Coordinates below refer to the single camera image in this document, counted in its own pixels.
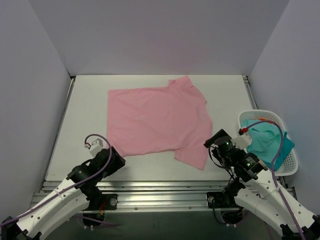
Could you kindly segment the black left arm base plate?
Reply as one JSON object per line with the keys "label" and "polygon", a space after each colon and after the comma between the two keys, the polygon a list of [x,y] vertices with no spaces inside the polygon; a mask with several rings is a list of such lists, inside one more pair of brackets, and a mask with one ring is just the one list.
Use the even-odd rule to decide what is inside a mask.
{"label": "black left arm base plate", "polygon": [[89,202],[86,211],[113,211],[117,209],[117,194],[102,194]]}

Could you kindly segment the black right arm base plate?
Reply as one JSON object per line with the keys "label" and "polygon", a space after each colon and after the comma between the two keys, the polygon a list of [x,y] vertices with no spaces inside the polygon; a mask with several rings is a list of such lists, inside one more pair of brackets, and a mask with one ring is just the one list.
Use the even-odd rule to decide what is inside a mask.
{"label": "black right arm base plate", "polygon": [[223,191],[213,191],[206,193],[207,205],[211,209],[239,208],[234,197]]}

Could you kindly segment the pink t shirt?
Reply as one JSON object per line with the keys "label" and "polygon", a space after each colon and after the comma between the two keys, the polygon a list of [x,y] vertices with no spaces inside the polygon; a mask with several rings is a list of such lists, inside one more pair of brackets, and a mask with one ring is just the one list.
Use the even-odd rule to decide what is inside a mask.
{"label": "pink t shirt", "polygon": [[173,151],[203,170],[213,130],[206,103],[188,76],[161,87],[109,90],[107,139],[123,157]]}

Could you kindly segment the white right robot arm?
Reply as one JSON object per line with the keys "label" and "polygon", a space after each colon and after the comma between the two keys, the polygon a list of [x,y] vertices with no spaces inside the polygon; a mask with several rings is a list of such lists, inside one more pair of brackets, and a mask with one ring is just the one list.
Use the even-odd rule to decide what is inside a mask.
{"label": "white right robot arm", "polygon": [[245,152],[252,138],[245,130],[231,138],[223,129],[204,142],[211,159],[230,173],[220,193],[208,202],[213,208],[246,209],[263,220],[283,240],[318,240],[320,218],[306,209],[275,178],[255,154]]}

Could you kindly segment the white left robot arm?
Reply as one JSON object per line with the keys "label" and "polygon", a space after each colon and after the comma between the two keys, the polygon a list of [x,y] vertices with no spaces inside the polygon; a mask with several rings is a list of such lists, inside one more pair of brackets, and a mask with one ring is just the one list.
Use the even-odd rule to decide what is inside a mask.
{"label": "white left robot arm", "polygon": [[7,217],[0,225],[2,240],[43,240],[53,230],[83,210],[97,210],[107,203],[97,184],[123,168],[126,161],[114,148],[75,166],[42,201],[27,212]]}

